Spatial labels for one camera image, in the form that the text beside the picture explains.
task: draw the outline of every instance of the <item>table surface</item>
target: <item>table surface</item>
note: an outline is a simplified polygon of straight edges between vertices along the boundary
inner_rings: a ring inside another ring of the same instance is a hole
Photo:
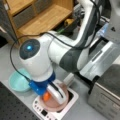
[[[25,93],[18,93],[13,91],[9,87],[9,77],[14,72],[14,69],[10,63],[9,52],[10,45],[5,45],[0,49],[0,81],[14,94],[16,95],[30,110],[33,110],[32,103],[37,95],[32,91],[28,91]],[[19,60],[18,50],[13,49],[12,52],[13,61],[15,66],[19,69],[23,66]],[[63,80],[68,73],[66,73],[60,67],[53,65],[56,73],[56,78],[59,80]],[[83,82],[80,81],[77,77],[74,78],[74,82],[71,85],[71,88],[79,94],[79,99],[72,106],[69,112],[64,116],[63,120],[107,120],[104,116],[102,116],[99,112],[93,109],[88,104],[88,87],[85,86]]]

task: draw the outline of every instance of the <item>wooden shelf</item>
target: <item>wooden shelf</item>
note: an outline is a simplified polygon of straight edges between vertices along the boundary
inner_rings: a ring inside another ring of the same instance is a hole
[[[65,20],[71,13],[72,11],[53,4],[37,17],[22,26],[18,32],[22,35],[36,35],[49,31]]]
[[[15,15],[27,6],[31,5],[34,0],[7,0],[10,7],[10,14]]]

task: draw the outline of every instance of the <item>light blue bowl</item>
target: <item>light blue bowl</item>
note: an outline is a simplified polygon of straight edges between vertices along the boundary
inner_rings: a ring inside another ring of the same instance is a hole
[[[28,78],[31,78],[29,73],[24,69],[18,70],[20,73],[24,74]],[[26,92],[30,90],[29,82],[19,73],[14,72],[9,78],[10,87],[17,92]]]

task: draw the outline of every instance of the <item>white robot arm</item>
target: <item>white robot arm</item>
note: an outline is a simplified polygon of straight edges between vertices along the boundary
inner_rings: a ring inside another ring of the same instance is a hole
[[[50,60],[68,72],[79,71],[87,62],[89,47],[86,46],[94,37],[98,21],[94,4],[90,0],[78,1],[85,9],[85,17],[76,40],[59,35],[55,31],[49,31],[38,39],[23,43],[19,52],[22,64],[32,76],[30,86],[39,95],[43,95],[48,90],[59,104],[64,103],[66,96],[63,90],[54,83],[55,74]],[[104,0],[94,1],[101,12]]]

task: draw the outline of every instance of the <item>orange object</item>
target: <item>orange object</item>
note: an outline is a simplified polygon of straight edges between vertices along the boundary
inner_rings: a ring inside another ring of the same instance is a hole
[[[46,92],[44,95],[43,95],[43,100],[44,101],[48,101],[50,99],[51,95],[49,92]]]

